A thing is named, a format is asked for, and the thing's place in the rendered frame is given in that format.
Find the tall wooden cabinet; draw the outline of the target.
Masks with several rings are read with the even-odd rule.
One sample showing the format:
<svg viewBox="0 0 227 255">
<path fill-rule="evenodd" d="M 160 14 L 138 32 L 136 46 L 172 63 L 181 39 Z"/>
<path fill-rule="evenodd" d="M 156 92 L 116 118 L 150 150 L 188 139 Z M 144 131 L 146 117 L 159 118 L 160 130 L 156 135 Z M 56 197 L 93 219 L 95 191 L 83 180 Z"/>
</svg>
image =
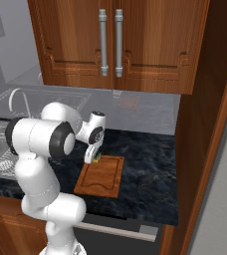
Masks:
<svg viewBox="0 0 227 255">
<path fill-rule="evenodd" d="M 178 224 L 164 225 L 158 255 L 186 255 L 227 119 L 227 0 L 210 0 L 193 94 L 175 131 Z"/>
</svg>

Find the black dishwasher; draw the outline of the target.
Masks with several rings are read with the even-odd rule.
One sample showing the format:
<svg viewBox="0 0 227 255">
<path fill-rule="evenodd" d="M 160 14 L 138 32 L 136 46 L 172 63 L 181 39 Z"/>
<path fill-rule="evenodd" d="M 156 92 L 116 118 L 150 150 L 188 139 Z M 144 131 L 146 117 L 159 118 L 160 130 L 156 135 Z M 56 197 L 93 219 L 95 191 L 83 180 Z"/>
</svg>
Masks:
<svg viewBox="0 0 227 255">
<path fill-rule="evenodd" d="M 87 214 L 84 222 L 136 232 L 139 231 L 141 225 L 158 227 L 158 233 L 154 242 L 75 227 L 76 237 L 84 245 L 87 255 L 158 255 L 162 230 L 161 223 L 93 214 Z"/>
</svg>

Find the wooden wall cupboard door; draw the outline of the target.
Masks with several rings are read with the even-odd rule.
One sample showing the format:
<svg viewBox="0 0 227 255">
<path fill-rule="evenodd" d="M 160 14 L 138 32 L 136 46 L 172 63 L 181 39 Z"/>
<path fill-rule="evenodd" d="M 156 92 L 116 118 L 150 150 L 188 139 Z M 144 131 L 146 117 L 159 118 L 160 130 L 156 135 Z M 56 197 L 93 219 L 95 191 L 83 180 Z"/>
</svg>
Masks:
<svg viewBox="0 0 227 255">
<path fill-rule="evenodd" d="M 108 66 L 114 65 L 113 0 L 28 0 L 43 84 L 112 89 L 102 76 L 99 10 L 107 12 Z"/>
<path fill-rule="evenodd" d="M 113 0 L 122 21 L 117 90 L 190 95 L 210 0 Z"/>
</svg>

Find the wooden base cupboard door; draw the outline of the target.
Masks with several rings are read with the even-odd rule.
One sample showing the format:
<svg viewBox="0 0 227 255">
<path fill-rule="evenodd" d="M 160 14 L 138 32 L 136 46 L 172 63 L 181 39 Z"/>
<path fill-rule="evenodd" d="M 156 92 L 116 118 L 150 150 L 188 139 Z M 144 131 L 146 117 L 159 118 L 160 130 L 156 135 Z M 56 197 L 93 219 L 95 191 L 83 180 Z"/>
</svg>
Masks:
<svg viewBox="0 0 227 255">
<path fill-rule="evenodd" d="M 22 212 L 20 199 L 0 196 L 0 255 L 39 255 L 47 245 L 45 225 Z"/>
</svg>

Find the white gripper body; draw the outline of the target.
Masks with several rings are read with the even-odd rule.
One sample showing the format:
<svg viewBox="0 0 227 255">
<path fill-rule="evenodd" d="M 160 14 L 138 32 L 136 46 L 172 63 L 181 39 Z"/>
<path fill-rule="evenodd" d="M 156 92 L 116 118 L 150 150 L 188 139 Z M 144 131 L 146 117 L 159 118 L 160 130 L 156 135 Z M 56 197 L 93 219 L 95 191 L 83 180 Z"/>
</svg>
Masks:
<svg viewBox="0 0 227 255">
<path fill-rule="evenodd" d="M 100 147 L 99 146 L 95 146 L 93 144 L 91 144 L 85 153 L 85 163 L 87 164 L 91 164 L 93 163 L 93 159 L 96 156 L 97 153 L 100 152 Z"/>
</svg>

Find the brown wooden cutting board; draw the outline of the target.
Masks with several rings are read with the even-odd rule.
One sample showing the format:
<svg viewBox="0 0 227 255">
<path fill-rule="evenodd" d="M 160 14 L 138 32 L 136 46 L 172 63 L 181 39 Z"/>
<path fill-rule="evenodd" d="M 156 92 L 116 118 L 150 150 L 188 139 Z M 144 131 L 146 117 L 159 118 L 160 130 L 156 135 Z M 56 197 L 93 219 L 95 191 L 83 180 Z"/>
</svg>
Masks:
<svg viewBox="0 0 227 255">
<path fill-rule="evenodd" d="M 118 198 L 123 161 L 123 156 L 103 155 L 98 162 L 85 163 L 74 192 Z"/>
</svg>

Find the curved grey tap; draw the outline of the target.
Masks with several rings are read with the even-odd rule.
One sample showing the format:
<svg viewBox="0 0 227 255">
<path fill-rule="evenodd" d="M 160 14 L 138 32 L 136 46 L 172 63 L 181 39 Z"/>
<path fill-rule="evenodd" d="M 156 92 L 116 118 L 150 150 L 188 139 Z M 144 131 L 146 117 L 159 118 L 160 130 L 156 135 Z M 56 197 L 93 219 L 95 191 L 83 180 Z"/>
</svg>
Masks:
<svg viewBox="0 0 227 255">
<path fill-rule="evenodd" d="M 24 103 L 25 103 L 25 107 L 26 107 L 26 110 L 27 110 L 28 118 L 31 118 L 32 115 L 31 115 L 31 111 L 30 111 L 30 108 L 29 108 L 27 96 L 26 96 L 25 92 L 20 88 L 14 89 L 10 94 L 9 101 L 8 101 L 9 111 L 11 113 L 13 112 L 13 98 L 14 98 L 15 94 L 18 93 L 18 92 L 20 92 L 22 94 L 22 96 L 24 98 Z"/>
</svg>

